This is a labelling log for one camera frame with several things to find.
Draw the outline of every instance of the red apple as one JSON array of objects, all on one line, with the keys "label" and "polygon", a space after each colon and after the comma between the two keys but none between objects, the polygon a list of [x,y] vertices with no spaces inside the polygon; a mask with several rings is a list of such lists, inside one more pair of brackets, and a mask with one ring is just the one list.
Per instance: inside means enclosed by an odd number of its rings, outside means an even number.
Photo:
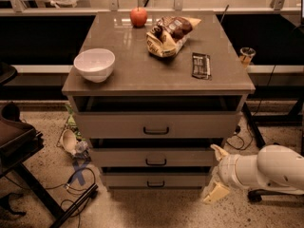
[{"label": "red apple", "polygon": [[130,11],[130,19],[134,27],[143,27],[147,17],[148,15],[144,8],[136,7]]}]

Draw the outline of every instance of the black handle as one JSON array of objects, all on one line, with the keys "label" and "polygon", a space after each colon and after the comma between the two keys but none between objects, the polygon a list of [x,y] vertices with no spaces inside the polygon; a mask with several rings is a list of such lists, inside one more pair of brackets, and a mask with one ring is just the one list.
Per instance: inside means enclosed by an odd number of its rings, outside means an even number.
[{"label": "black handle", "polygon": [[146,127],[143,127],[143,133],[144,134],[148,134],[148,135],[166,135],[169,133],[169,126],[167,126],[167,128],[165,130],[149,130],[146,129]]},{"label": "black handle", "polygon": [[146,163],[146,165],[162,166],[162,165],[167,165],[167,159],[164,159],[163,163],[152,163],[152,162],[149,162],[148,159],[145,159],[145,163]]},{"label": "black handle", "polygon": [[164,187],[164,180],[162,182],[150,182],[149,180],[146,182],[147,187],[150,188],[162,188]]}]

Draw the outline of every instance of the speckled floor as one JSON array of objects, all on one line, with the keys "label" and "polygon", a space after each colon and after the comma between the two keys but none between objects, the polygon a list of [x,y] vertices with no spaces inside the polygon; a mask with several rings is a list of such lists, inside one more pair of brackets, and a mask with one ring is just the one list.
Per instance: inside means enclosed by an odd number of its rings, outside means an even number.
[{"label": "speckled floor", "polygon": [[[76,164],[65,150],[57,145],[64,129],[68,113],[66,102],[20,103],[22,119],[33,124],[44,134],[45,147],[25,162],[28,170],[46,188],[66,183]],[[251,135],[247,131],[244,118],[241,119],[239,136],[249,143]],[[261,127],[265,142],[277,142],[299,150],[300,130],[294,127]],[[240,144],[237,138],[229,142]],[[229,145],[225,149],[238,153]],[[255,140],[241,154],[254,154],[258,150]],[[115,190],[107,192],[103,187],[99,171],[92,163],[88,166],[96,175],[99,186],[98,196],[91,200],[80,216],[69,218],[62,227],[91,228],[196,228],[196,227],[303,227],[304,198],[296,196],[263,197],[259,203],[250,203],[245,191],[233,190],[226,198],[213,205],[202,203],[201,190]],[[90,172],[83,172],[85,184],[77,181],[75,188],[88,187],[92,179]],[[13,199],[15,210],[27,211],[23,217],[13,216],[0,207],[1,228],[49,227],[54,218],[44,204],[29,190],[17,174],[10,172],[8,177],[26,189],[16,186],[9,180],[0,180],[0,197],[8,192],[22,193],[20,199]],[[61,203],[75,200],[63,187],[50,189],[49,193]],[[64,201],[66,209],[70,202]]]}]

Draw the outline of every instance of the white robotic arm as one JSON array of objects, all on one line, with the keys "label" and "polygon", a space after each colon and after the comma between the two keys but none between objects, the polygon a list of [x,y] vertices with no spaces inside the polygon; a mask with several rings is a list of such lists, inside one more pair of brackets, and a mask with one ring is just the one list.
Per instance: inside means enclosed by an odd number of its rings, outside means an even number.
[{"label": "white robotic arm", "polygon": [[284,194],[304,194],[304,158],[281,145],[263,147],[257,155],[230,155],[212,144],[219,164],[204,189],[205,203],[215,202],[230,192],[230,187],[267,190]]}]

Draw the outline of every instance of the chip bag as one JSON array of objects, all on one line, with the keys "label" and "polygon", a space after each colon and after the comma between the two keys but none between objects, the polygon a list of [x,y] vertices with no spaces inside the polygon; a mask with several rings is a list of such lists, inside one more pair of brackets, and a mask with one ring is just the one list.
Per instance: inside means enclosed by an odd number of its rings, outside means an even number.
[{"label": "chip bag", "polygon": [[148,51],[159,57],[171,57],[181,50],[200,19],[163,17],[146,33]]}]

